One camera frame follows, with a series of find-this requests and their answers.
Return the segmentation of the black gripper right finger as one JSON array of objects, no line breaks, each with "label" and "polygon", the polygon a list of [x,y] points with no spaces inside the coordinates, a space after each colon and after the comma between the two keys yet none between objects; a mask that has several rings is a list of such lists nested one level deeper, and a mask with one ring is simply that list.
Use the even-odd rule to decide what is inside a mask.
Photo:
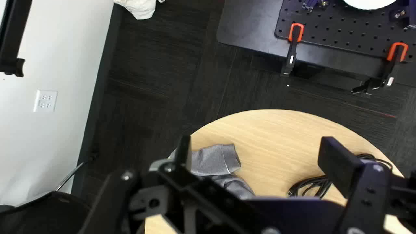
[{"label": "black gripper right finger", "polygon": [[317,166],[342,196],[362,192],[367,164],[336,138],[321,138]]}]

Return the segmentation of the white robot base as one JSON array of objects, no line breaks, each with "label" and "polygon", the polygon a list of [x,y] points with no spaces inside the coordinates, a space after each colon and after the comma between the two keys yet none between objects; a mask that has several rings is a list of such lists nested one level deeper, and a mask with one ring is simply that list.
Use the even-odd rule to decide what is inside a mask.
[{"label": "white robot base", "polygon": [[343,0],[349,7],[359,11],[378,11],[394,4],[397,0]]}]

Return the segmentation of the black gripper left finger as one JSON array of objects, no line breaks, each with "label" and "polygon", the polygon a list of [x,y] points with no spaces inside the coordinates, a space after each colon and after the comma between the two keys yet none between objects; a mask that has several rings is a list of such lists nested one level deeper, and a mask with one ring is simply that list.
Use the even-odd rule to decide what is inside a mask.
[{"label": "black gripper left finger", "polygon": [[176,159],[174,159],[174,171],[181,171],[186,167],[189,155],[191,154],[191,137],[183,136],[180,141],[180,145],[176,151]]}]

